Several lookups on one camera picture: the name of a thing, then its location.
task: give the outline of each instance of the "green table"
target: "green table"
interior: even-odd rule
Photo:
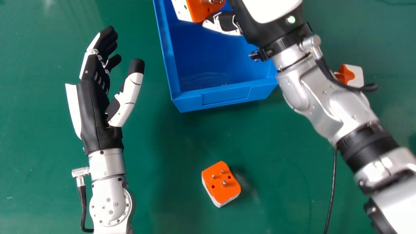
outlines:
[[[305,1],[329,65],[363,67],[366,82],[380,85],[368,95],[374,111],[412,150],[415,4]],[[71,124],[64,83],[78,82],[86,46],[108,25],[119,33],[117,52],[124,58],[113,70],[111,95],[130,59],[147,64],[124,127],[136,233],[322,232],[332,148],[286,105],[280,89],[267,100],[180,114],[169,98],[152,0],[0,0],[1,233],[81,233],[71,170],[88,161]],[[243,187],[221,209],[200,178],[219,160],[234,168]],[[330,233],[373,233],[362,209],[366,198],[342,160],[337,176]]]

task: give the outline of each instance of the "black wire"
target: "black wire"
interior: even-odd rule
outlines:
[[[81,230],[87,233],[93,233],[94,229],[85,228],[85,218],[87,216],[87,192],[85,185],[78,187],[79,199],[81,200]]]
[[[331,81],[332,83],[345,88],[349,91],[352,92],[372,92],[375,91],[379,86],[377,84],[367,84],[364,85],[363,87],[357,88],[357,87],[352,87],[352,86],[348,86],[344,83],[339,82],[337,79],[334,78],[332,72],[329,70],[327,63],[325,62],[324,57],[315,60],[316,65],[319,67],[319,69],[322,71],[322,73],[325,75],[325,77]]]
[[[332,169],[332,188],[331,188],[331,198],[329,199],[328,215],[327,222],[325,224],[324,234],[327,234],[329,221],[331,220],[332,204],[334,203],[334,193],[335,193],[335,175],[337,174],[337,148],[334,149],[334,167]]]

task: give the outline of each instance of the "blue bin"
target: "blue bin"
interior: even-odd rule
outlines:
[[[272,62],[249,58],[257,48],[243,37],[179,21],[171,0],[154,0],[154,7],[171,99],[180,112],[265,99],[277,86]]]

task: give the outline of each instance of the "robotic arm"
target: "robotic arm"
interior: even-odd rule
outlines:
[[[81,199],[81,229],[96,234],[134,234],[133,193],[128,189],[121,127],[129,117],[140,91],[144,61],[133,59],[127,78],[110,102],[109,74],[121,62],[118,35],[109,26],[93,39],[84,55],[78,85],[66,84],[69,111],[77,136],[82,140],[89,167],[72,170]],[[87,195],[84,176],[90,174],[92,193],[89,212],[94,229],[85,228]]]
[[[232,17],[217,13],[202,25],[224,34],[238,30],[259,48],[250,54],[254,60],[272,59],[287,104],[340,151],[355,182],[370,197],[364,209],[373,227],[382,234],[414,233],[416,159],[395,142],[371,110],[363,93],[377,86],[352,87],[336,79],[319,47],[321,39],[305,22],[302,0],[228,3],[233,12],[227,14]]]

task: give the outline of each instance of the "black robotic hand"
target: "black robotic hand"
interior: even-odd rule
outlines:
[[[109,101],[109,74],[121,62],[119,54],[109,58],[117,48],[117,39],[112,26],[98,33],[85,52],[79,84],[66,84],[72,123],[86,155],[104,149],[124,149],[121,127],[136,103],[143,80],[144,61],[133,59],[120,93]]]

